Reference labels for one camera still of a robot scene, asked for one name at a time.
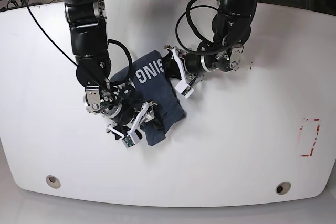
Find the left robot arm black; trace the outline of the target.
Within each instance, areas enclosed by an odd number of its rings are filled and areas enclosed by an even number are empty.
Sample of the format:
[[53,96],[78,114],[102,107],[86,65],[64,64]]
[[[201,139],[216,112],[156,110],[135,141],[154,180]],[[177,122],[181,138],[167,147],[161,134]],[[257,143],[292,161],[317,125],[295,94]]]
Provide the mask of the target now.
[[182,46],[177,50],[181,67],[173,58],[171,46],[167,46],[168,54],[163,58],[166,78],[181,80],[185,74],[190,86],[206,72],[231,72],[238,69],[240,55],[250,36],[251,23],[257,8],[257,0],[217,0],[218,8],[211,23],[213,38],[208,40],[198,31],[191,18],[192,10],[197,8],[194,4],[196,1],[198,0],[189,1],[178,21],[186,18],[190,29],[200,40],[197,49],[191,50]]

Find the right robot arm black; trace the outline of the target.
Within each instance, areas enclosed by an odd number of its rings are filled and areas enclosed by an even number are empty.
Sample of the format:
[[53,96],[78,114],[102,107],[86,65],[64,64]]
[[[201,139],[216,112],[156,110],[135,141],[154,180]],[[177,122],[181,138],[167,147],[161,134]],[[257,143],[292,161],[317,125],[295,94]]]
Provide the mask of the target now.
[[[76,77],[85,88],[86,109],[112,120],[108,131],[116,139],[133,145],[146,133],[160,130],[163,123],[157,103],[137,97],[129,81],[135,76],[131,54],[124,44],[108,39],[104,0],[62,0],[70,29],[72,53],[76,59]],[[108,45],[120,47],[128,60],[124,77],[110,80],[111,60]]]

